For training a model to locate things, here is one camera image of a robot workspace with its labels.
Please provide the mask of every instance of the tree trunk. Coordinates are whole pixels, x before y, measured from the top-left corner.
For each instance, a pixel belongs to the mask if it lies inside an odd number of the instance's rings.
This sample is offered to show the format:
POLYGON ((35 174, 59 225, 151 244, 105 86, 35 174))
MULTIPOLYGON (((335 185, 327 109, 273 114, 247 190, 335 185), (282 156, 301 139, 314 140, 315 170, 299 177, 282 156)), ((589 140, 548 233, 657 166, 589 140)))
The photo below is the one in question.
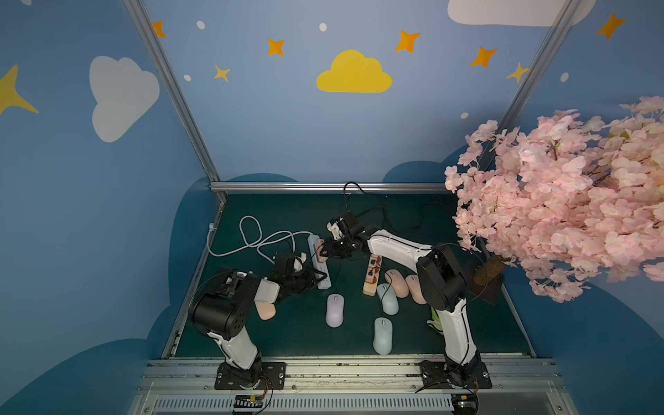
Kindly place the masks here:
POLYGON ((489 282, 493 281, 505 268, 507 265, 503 264, 503 261, 507 261, 500 255, 494 255, 489 258, 484 266, 480 266, 475 274, 473 275, 473 282, 479 286, 485 286, 489 282))

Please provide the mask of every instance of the orange star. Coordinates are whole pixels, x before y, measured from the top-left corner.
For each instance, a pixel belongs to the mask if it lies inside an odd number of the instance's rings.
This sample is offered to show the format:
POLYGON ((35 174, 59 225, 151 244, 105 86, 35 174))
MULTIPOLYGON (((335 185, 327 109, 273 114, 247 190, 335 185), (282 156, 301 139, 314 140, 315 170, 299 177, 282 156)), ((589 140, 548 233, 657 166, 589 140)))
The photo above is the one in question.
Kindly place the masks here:
POLYGON ((419 33, 414 33, 412 35, 409 35, 408 33, 401 31, 401 41, 399 44, 396 46, 396 49, 394 49, 395 52, 398 52, 399 50, 407 50, 410 53, 413 53, 413 46, 415 45, 415 39, 420 36, 419 33))
POLYGON ((282 51, 282 46, 284 45, 285 41, 275 42, 272 39, 268 38, 268 42, 270 42, 270 51, 268 52, 268 56, 271 54, 278 54, 280 56, 284 55, 284 52, 282 51))
POLYGON ((164 35, 164 30, 162 29, 163 24, 164 22, 152 22, 152 25, 155 27, 155 32, 157 33, 157 36, 166 39, 166 35, 164 35))
POLYGON ((498 49, 485 50, 482 46, 479 47, 479 52, 477 53, 477 58, 470 64, 470 66, 482 65, 485 68, 489 65, 489 59, 496 53, 498 49))
POLYGON ((627 19, 616 19, 616 15, 611 13, 609 20, 606 21, 606 24, 602 26, 600 30, 597 31, 598 35, 605 35, 607 39, 611 39, 611 36, 614 33, 616 27, 625 23, 627 19))

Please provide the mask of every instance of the power strip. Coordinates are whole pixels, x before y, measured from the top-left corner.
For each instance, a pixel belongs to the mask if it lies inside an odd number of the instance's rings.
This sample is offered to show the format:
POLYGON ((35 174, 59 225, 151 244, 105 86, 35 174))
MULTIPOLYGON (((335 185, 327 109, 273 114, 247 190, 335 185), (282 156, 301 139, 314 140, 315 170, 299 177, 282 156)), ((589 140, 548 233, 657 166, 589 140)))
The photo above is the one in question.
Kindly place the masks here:
POLYGON ((311 263, 313 264, 313 267, 320 272, 325 272, 325 277, 324 280, 320 281, 318 283, 318 289, 319 290, 327 290, 332 286, 332 280, 330 280, 330 273, 327 270, 327 264, 325 262, 318 262, 318 259, 316 258, 316 248, 314 244, 318 242, 318 240, 321 237, 318 235, 309 235, 309 238, 307 238, 307 242, 309 243, 309 251, 311 252, 311 263))

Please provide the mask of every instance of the metal rail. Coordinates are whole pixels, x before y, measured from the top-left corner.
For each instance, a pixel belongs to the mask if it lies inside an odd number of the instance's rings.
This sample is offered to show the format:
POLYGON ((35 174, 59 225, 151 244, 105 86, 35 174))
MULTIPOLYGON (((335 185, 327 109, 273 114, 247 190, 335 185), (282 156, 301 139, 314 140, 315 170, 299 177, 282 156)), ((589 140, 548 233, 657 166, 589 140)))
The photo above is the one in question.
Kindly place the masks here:
MULTIPOLYGON (((358 183, 362 190, 374 193, 450 193, 444 183, 358 183)), ((361 193, 360 189, 345 183, 315 182, 212 182, 210 189, 215 192, 277 192, 277 193, 361 193)))

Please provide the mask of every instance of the yellow star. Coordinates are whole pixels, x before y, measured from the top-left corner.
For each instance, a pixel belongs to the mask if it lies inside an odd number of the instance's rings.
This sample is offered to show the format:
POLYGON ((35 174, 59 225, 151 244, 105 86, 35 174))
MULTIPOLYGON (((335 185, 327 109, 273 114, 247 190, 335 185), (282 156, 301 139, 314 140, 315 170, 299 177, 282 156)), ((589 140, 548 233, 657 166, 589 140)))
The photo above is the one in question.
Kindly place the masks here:
POLYGON ((415 45, 415 39, 420 36, 419 33, 414 33, 412 35, 409 35, 408 33, 401 31, 401 41, 399 44, 396 46, 396 49, 394 49, 395 52, 398 52, 399 50, 407 50, 410 53, 413 53, 413 46, 415 45))
POLYGON ((221 70, 221 69, 219 69, 219 67, 217 65, 215 65, 214 67, 216 68, 216 75, 214 75, 214 79, 224 78, 226 80, 226 82, 228 82, 228 78, 226 77, 226 74, 228 73, 228 71, 230 69, 221 70))
POLYGON ((281 56, 284 55, 284 52, 282 51, 282 46, 284 45, 284 41, 275 42, 272 39, 268 38, 268 42, 270 42, 270 51, 268 52, 268 56, 271 54, 278 54, 281 56))
POLYGON ((32 105, 28 104, 16 92, 16 75, 19 73, 19 67, 14 65, 6 75, 0 79, 0 114, 9 107, 16 106, 28 111, 39 113, 32 105))
POLYGON ((489 65, 489 59, 496 53, 498 49, 485 50, 482 46, 479 47, 479 52, 477 53, 477 58, 470 64, 470 66, 482 65, 485 68, 489 65))
POLYGON ((519 83, 521 83, 521 77, 523 76, 524 73, 528 72, 529 69, 530 68, 525 68, 525 69, 521 68, 521 62, 519 62, 519 67, 517 67, 517 70, 514 71, 514 73, 512 75, 508 76, 506 79, 516 78, 517 83, 519 84, 519 83))
POLYGON ((606 24, 602 26, 600 30, 597 31, 597 34, 606 35, 607 39, 611 39, 611 36, 613 35, 616 27, 622 25, 626 21, 627 21, 626 19, 616 19, 616 15, 614 13, 611 13, 609 20, 607 20, 606 24))
POLYGON ((166 35, 164 35, 164 30, 162 28, 163 24, 164 22, 152 22, 152 25, 155 27, 155 32, 157 33, 157 36, 166 39, 166 35))

